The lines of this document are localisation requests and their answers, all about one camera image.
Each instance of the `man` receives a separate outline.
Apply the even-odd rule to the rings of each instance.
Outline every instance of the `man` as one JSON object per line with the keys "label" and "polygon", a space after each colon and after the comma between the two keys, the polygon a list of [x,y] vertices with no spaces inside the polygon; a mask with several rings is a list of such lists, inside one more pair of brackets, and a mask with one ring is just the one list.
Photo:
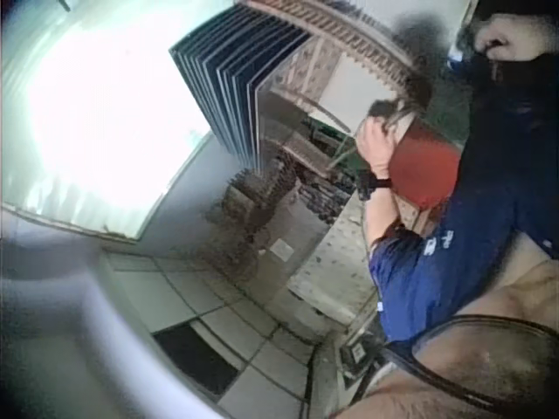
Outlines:
{"label": "man", "polygon": [[[559,52],[559,30],[547,17],[496,15],[476,49],[531,60]],[[390,189],[371,194],[369,267],[391,364],[340,418],[559,415],[558,100],[555,82],[475,93],[456,189],[425,240],[398,222]],[[396,143],[383,120],[367,119],[357,143],[376,177],[390,178]],[[517,231],[524,251],[511,258],[531,249],[535,259],[520,278],[492,282]]]}

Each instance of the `black wristwatch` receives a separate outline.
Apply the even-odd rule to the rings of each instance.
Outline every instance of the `black wristwatch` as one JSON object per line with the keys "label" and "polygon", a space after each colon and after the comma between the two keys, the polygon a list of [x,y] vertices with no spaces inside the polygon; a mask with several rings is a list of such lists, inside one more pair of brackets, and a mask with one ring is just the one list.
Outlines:
{"label": "black wristwatch", "polygon": [[370,170],[357,171],[357,192],[361,201],[367,202],[379,188],[392,188],[392,180],[378,179]]}

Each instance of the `hand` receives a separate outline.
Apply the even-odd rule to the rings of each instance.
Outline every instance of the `hand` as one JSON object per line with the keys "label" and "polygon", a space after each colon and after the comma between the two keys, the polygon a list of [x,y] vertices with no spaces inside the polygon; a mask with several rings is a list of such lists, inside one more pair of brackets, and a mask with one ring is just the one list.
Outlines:
{"label": "hand", "polygon": [[378,179],[390,177],[388,167],[396,150],[396,127],[383,130],[384,118],[367,118],[357,133],[357,150]]}
{"label": "hand", "polygon": [[492,60],[531,61],[559,50],[559,28],[550,17],[497,14],[481,25],[475,49]]}

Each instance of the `red object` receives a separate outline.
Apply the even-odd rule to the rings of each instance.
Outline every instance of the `red object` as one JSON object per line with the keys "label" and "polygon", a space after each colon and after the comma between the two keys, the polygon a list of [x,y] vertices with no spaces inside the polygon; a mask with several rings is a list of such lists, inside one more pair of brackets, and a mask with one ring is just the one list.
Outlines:
{"label": "red object", "polygon": [[454,190],[459,161],[456,147],[416,120],[390,162],[394,190],[421,210],[437,207]]}

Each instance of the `bright window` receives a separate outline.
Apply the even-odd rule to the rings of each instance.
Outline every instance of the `bright window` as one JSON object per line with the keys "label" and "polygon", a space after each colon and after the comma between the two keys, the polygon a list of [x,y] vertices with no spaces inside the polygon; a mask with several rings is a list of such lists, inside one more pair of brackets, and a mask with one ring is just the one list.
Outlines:
{"label": "bright window", "polygon": [[3,111],[3,203],[138,238],[209,131],[169,48],[231,1],[120,3],[61,10],[59,26],[41,37],[30,18],[24,48],[3,57],[12,75],[3,79],[14,84],[3,98],[11,109]]}

